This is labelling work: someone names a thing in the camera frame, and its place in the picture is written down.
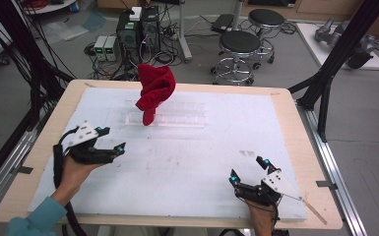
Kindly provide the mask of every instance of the gray floor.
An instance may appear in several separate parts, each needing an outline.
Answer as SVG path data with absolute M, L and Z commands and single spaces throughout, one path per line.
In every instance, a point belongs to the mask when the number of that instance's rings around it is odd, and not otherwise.
M 202 8 L 199 12 L 196 4 L 187 3 L 187 15 L 215 15 L 230 13 L 232 4 L 214 4 Z M 82 11 L 72 14 L 58 11 L 41 17 L 42 22 L 64 22 L 73 27 L 82 25 L 91 15 L 91 7 L 85 2 Z M 186 20 L 189 30 L 201 18 Z M 51 44 L 67 67 L 78 78 L 86 78 L 92 72 L 92 63 L 84 48 L 94 42 L 98 35 L 113 34 L 116 22 L 105 21 L 103 26 L 72 41 L 60 41 Z M 209 34 L 210 26 L 199 23 L 191 33 Z M 219 61 L 218 37 L 187 37 L 193 59 L 188 64 L 172 67 L 179 83 L 211 84 L 213 76 L 210 69 Z M 314 75 L 319 66 L 311 56 L 298 33 L 287 35 L 280 33 L 272 39 L 277 48 L 274 64 L 263 63 L 255 71 L 255 87 L 289 88 Z M 293 95 L 300 98 L 303 91 Z M 0 147 L 8 139 L 17 124 L 29 109 L 29 87 L 18 73 L 16 67 L 0 65 Z M 330 107 L 327 122 L 329 145 L 340 166 L 348 190 L 365 226 L 368 235 L 379 235 L 379 71 L 340 70 L 332 84 Z M 0 235 L 6 225 L 0 223 Z M 90 235 L 95 228 L 88 226 Z M 211 230 L 218 235 L 218 230 Z M 339 231 L 290 230 L 291 235 L 348 235 L 347 227 Z

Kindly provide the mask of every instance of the table surface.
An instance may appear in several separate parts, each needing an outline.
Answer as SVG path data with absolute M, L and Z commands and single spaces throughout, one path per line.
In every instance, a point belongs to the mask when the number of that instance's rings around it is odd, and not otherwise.
M 136 82 L 75 80 L 71 82 L 50 119 L 36 140 L 24 166 L 33 168 L 31 174 L 19 173 L 0 204 L 0 222 L 16 216 L 26 217 L 28 207 L 41 174 L 86 88 L 141 89 Z M 285 88 L 252 88 L 177 84 L 179 91 L 229 92 L 269 95 L 275 106 L 284 142 L 296 181 L 302 191 L 307 219 L 280 221 L 278 228 L 340 229 L 343 227 L 337 206 L 328 188 L 319 188 L 316 181 L 325 180 L 314 149 L 298 114 L 293 98 Z M 125 215 L 78 215 L 81 223 L 108 225 L 153 225 L 247 228 L 251 222 L 239 218 L 152 217 Z

